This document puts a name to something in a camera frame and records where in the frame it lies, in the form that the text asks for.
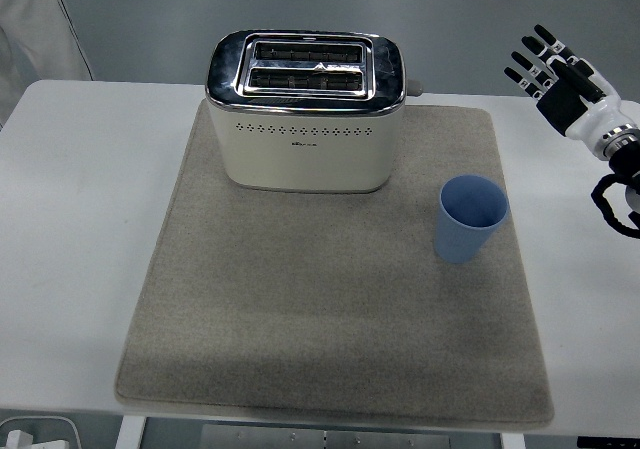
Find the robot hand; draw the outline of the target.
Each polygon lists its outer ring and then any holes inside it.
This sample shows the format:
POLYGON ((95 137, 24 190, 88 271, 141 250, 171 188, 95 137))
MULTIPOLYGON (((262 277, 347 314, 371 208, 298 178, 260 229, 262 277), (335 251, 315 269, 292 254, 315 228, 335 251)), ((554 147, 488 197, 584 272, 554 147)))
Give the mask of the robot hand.
POLYGON ((512 52, 518 67, 507 67, 504 74, 535 101, 550 126, 602 160, 610 157, 616 139, 637 140, 639 124, 623 113, 613 85, 544 26, 537 24, 534 31, 521 39, 529 53, 512 52))

